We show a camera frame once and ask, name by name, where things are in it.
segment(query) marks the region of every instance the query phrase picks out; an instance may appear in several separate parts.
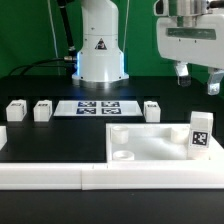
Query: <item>white tray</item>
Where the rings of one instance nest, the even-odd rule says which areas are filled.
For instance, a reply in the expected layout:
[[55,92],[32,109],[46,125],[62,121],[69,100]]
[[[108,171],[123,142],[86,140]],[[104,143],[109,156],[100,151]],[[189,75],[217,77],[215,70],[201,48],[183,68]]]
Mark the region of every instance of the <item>white tray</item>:
[[137,101],[59,101],[54,116],[142,116]]

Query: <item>small white cube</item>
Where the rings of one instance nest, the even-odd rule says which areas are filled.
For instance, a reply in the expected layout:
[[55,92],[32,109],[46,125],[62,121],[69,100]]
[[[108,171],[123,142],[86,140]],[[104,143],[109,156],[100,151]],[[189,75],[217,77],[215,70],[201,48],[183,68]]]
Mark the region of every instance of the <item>small white cube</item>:
[[6,142],[7,142],[6,127],[0,126],[0,150],[3,148]]
[[33,108],[35,122],[48,122],[52,115],[52,101],[38,101]]
[[26,100],[13,100],[6,108],[7,121],[22,121],[26,113]]
[[159,123],[161,109],[157,102],[147,101],[144,102],[144,116],[146,122]]

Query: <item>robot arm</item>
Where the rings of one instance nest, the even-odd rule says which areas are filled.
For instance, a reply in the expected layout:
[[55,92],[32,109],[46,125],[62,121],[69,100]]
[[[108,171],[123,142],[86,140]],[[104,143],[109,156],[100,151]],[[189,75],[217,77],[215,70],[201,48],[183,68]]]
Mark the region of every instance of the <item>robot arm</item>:
[[157,42],[163,58],[175,61],[178,83],[190,84],[187,63],[207,66],[208,94],[219,93],[224,76],[224,1],[159,0],[154,4]]

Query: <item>white block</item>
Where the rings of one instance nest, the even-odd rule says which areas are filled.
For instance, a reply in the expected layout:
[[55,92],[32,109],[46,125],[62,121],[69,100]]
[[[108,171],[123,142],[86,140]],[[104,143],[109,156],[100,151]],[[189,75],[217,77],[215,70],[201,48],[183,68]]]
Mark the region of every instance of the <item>white block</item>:
[[13,100],[6,108],[7,121],[22,121],[26,113],[25,100]]
[[0,150],[7,142],[6,127],[0,126]]
[[157,102],[144,102],[144,116],[146,122],[160,122],[161,109]]
[[33,108],[35,122],[48,122],[52,115],[52,101],[38,101]]
[[193,111],[191,114],[188,158],[209,159],[213,114]]
[[192,111],[191,129],[205,132],[212,132],[213,114],[205,112]]

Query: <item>cable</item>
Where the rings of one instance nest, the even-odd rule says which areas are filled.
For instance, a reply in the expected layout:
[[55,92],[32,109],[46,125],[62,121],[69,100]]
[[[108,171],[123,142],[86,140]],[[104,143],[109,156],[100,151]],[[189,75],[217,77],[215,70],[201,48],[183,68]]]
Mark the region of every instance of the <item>cable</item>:
[[64,61],[64,58],[53,58],[53,59],[37,61],[37,62],[29,65],[25,69],[23,69],[22,72],[20,73],[20,75],[24,75],[27,71],[29,71],[31,68],[35,67],[36,65],[46,64],[46,63],[50,63],[50,62],[58,62],[58,61]]
[[52,30],[52,35],[53,35],[53,41],[54,41],[55,56],[56,56],[56,58],[58,58],[58,47],[57,47],[57,39],[56,39],[56,34],[55,34],[55,29],[54,29],[54,22],[53,22],[53,16],[52,16],[52,10],[51,10],[51,0],[47,0],[47,4],[48,4],[48,12],[49,12],[49,18],[50,18],[50,23],[51,23],[51,30]]
[[[22,66],[18,66],[16,68],[13,68],[9,72],[8,76],[11,76],[16,70],[18,70],[20,68],[27,68],[28,66],[30,66],[30,65],[22,65]],[[35,68],[38,68],[38,67],[39,68],[67,68],[67,66],[61,66],[61,65],[35,65],[33,67],[35,67]]]
[[129,19],[129,9],[130,9],[130,0],[127,0],[127,11],[126,11],[126,21],[125,21],[125,29],[124,29],[123,53],[125,52],[125,47],[126,47],[127,27],[128,27],[128,19]]

